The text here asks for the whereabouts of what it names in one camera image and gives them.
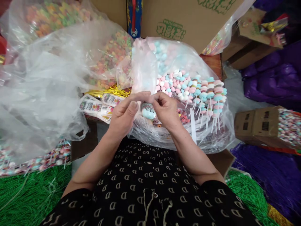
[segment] finger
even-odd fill
[[[138,111],[138,104],[136,101],[132,101],[129,104],[128,108],[126,109],[125,113],[123,114],[125,121],[133,121],[137,111]]]

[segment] gold tinsel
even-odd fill
[[[89,92],[86,92],[85,94],[90,94],[91,96],[97,97],[97,98],[102,98],[103,94],[105,93],[109,93],[109,94],[113,94],[115,96],[119,96],[119,97],[128,97],[131,93],[130,89],[121,89],[119,90],[117,88],[117,85],[115,84],[114,86],[110,87],[109,89],[106,90],[90,90]]]
[[[267,215],[272,218],[280,226],[293,226],[293,224],[286,219],[281,213],[278,212],[273,206],[268,204],[268,213]]]

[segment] drawstring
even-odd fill
[[[167,209],[166,209],[165,212],[164,212],[163,226],[166,225],[165,218],[166,218],[166,214],[167,214],[167,212],[169,211],[169,208],[170,208],[170,207],[172,207],[172,201],[169,201],[169,205],[168,205]]]

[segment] cardboard box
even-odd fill
[[[126,0],[91,0],[92,4],[108,18],[127,30]]]
[[[298,148],[278,138],[279,108],[284,107],[266,107],[237,113],[234,120],[236,138],[256,146]]]
[[[213,163],[215,168],[220,174],[226,178],[226,175],[235,161],[235,157],[227,149],[222,152],[207,155],[210,161]]]
[[[141,37],[183,41],[201,54],[244,0],[145,0]]]
[[[268,54],[282,49],[276,37],[261,34],[259,25],[265,15],[260,9],[249,9],[237,25],[231,42],[224,49],[223,60],[228,60],[235,69],[243,69],[262,59]]]

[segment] box flap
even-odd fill
[[[207,155],[215,168],[225,178],[230,166],[235,161],[234,155],[231,154],[227,149],[222,152]]]
[[[252,136],[254,115],[254,110],[236,113],[234,119],[235,134],[239,134],[241,136]]]
[[[238,23],[239,34],[251,40],[282,49],[283,46],[278,44],[275,36],[269,37],[260,33],[259,25],[265,14],[266,12],[260,9],[249,9]]]
[[[141,37],[183,41],[200,54],[244,0],[148,0]]]

